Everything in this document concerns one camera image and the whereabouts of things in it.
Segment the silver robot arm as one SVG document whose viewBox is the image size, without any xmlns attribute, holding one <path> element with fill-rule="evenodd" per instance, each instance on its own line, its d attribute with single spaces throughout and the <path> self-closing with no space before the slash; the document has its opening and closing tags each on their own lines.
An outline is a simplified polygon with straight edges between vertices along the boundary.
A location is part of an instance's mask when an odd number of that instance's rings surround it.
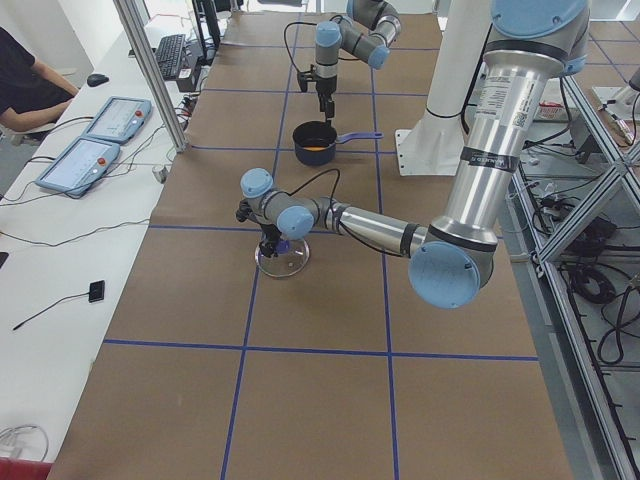
<svg viewBox="0 0 640 480">
<path fill-rule="evenodd" d="M 256 256 L 320 226 L 409 261 L 414 291 L 440 308 L 471 302 L 489 281 L 494 232 L 547 82 L 586 59 L 586 1 L 457 1 L 423 118 L 397 141 L 404 175 L 452 175 L 444 212 L 428 226 L 276 187 L 262 168 L 241 178 L 241 221 L 264 233 Z"/>
<path fill-rule="evenodd" d="M 309 74 L 327 123 L 335 116 L 332 96 L 337 89 L 340 52 L 380 70 L 401 30 L 399 14 L 387 1 L 348 1 L 345 15 L 316 26 L 315 63 Z"/>
</svg>

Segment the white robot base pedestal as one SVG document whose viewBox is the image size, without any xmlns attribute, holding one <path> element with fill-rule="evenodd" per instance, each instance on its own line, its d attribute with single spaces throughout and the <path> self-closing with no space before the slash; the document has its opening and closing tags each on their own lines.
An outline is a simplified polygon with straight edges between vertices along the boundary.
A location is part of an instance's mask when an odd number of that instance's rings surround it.
<svg viewBox="0 0 640 480">
<path fill-rule="evenodd" d="M 412 129 L 396 132 L 401 175 L 456 173 L 464 146 L 462 110 L 490 27 L 488 0 L 450 4 L 425 113 Z"/>
</svg>

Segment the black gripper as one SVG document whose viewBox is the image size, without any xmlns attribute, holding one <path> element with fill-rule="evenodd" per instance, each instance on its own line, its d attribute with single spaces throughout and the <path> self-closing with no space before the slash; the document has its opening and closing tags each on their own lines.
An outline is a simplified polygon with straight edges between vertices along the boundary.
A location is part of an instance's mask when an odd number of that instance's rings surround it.
<svg viewBox="0 0 640 480">
<path fill-rule="evenodd" d="M 319 77 L 316 80 L 316 92 L 319 97 L 320 112 L 325 113 L 327 119 L 332 119 L 335 116 L 335 104 L 332 100 L 332 96 L 336 91 L 336 78 Z"/>
<path fill-rule="evenodd" d="M 266 258 L 277 257 L 281 232 L 273 224 L 262 224 L 261 230 L 263 232 L 263 238 L 259 244 L 260 254 Z"/>
</svg>

